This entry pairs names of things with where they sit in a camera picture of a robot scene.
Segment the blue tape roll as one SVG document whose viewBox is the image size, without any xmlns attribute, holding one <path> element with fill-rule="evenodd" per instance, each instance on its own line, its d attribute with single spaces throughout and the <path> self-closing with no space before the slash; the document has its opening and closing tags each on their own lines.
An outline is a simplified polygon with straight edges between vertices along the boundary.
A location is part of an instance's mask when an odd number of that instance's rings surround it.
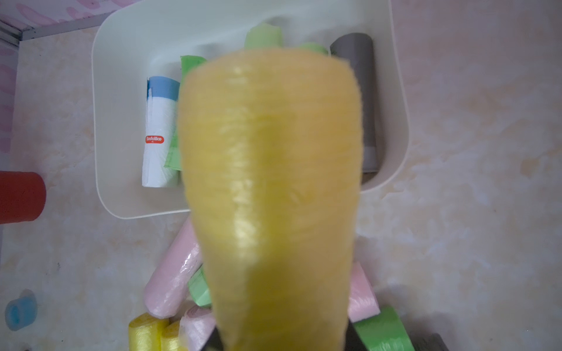
<svg viewBox="0 0 562 351">
<path fill-rule="evenodd" d="M 19 298 L 10 301 L 5 309 L 4 317 L 7 327 L 19 331 L 30 326 L 37 318 L 37 300 L 31 290 L 24 290 Z"/>
</svg>

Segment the white plastic storage box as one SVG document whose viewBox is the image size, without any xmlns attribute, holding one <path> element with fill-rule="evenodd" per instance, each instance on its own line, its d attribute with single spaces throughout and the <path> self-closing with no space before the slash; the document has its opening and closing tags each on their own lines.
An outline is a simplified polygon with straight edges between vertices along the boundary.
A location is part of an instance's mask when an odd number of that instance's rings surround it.
<svg viewBox="0 0 562 351">
<path fill-rule="evenodd" d="M 110 15 L 92 48 L 97 191 L 120 219 L 188 209 L 181 187 L 143 187 L 147 80 L 181 77 L 183 55 L 213 59 L 240 49 L 247 31 L 269 22 L 288 45 L 364 32 L 374 40 L 383 156 L 368 193 L 402 169 L 411 144 L 390 1 L 140 1 Z"/>
</svg>

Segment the white roll blue cap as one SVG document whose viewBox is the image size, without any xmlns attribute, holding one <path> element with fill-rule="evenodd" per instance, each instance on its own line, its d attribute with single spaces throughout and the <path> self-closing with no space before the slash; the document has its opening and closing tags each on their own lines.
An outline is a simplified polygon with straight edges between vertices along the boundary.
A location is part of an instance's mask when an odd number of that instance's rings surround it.
<svg viewBox="0 0 562 351">
<path fill-rule="evenodd" d="M 180 83 L 163 76 L 147 80 L 142 186 L 176 187 L 179 172 L 165 166 L 177 121 Z"/>
</svg>

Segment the pink roll lower middle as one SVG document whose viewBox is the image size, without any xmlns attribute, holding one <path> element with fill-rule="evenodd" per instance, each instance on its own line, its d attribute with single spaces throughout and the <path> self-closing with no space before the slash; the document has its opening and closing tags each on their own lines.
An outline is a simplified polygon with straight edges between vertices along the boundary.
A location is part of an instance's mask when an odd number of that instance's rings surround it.
<svg viewBox="0 0 562 351">
<path fill-rule="evenodd" d="M 199 351 L 208 341 L 216 321 L 209 308 L 193 306 L 184 313 L 179 324 L 179 341 L 189 351 Z"/>
</svg>

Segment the pink roll with label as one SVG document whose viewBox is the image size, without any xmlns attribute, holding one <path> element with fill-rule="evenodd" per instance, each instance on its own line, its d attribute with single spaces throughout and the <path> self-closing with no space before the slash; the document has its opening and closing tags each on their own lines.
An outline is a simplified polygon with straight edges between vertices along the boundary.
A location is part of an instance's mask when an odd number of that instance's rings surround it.
<svg viewBox="0 0 562 351">
<path fill-rule="evenodd" d="M 354 263 L 351 270 L 351 285 L 348 317 L 352 323 L 379 315 L 381 309 L 363 267 Z"/>
</svg>

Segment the grey roll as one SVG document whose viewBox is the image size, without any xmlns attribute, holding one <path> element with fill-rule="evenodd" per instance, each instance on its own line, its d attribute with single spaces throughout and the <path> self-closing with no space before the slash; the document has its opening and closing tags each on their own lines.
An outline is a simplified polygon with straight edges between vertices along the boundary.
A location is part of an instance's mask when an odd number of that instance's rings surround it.
<svg viewBox="0 0 562 351">
<path fill-rule="evenodd" d="M 415 351 L 449 351 L 441 335 L 433 333 L 430 336 L 416 336 L 411 339 Z"/>
<path fill-rule="evenodd" d="M 361 92 L 364 173 L 378 172 L 376 146 L 376 67 L 374 42 L 365 33 L 350 33 L 330 45 L 330 53 L 349 62 Z"/>
</svg>

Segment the pink roll upper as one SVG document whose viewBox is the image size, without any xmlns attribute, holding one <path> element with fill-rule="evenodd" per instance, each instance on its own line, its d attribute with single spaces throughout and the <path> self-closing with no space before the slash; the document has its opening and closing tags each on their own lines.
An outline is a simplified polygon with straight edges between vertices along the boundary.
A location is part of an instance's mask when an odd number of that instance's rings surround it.
<svg viewBox="0 0 562 351">
<path fill-rule="evenodd" d="M 143 291 L 148 313 L 159 319 L 179 313 L 188 282 L 203 263 L 192 220 L 187 218 Z"/>
</svg>

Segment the red pen holder cup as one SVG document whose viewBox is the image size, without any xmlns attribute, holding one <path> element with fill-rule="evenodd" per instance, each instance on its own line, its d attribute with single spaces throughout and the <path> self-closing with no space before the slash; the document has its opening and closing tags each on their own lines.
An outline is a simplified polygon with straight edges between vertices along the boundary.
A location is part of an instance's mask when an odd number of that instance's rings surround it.
<svg viewBox="0 0 562 351">
<path fill-rule="evenodd" d="M 35 172 L 1 172 L 1 224 L 31 222 L 46 202 L 46 187 Z"/>
</svg>

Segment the light green roll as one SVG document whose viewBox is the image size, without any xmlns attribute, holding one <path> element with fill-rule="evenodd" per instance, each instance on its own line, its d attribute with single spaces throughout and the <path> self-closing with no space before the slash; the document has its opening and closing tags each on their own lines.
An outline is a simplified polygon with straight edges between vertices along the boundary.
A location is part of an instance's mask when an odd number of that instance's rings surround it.
<svg viewBox="0 0 562 351">
<path fill-rule="evenodd" d="M 247 32 L 244 49 L 282 48 L 284 38 L 282 29 L 269 23 L 260 23 Z"/>
</svg>

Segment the yellow roll with label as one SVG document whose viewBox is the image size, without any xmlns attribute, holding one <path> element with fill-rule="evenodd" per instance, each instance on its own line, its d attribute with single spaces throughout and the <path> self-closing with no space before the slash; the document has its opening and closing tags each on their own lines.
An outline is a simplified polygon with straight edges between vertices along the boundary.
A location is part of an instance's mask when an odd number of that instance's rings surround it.
<svg viewBox="0 0 562 351">
<path fill-rule="evenodd" d="M 361 190 L 350 64 L 238 51 L 187 74 L 182 178 L 226 350 L 342 350 Z"/>
</svg>

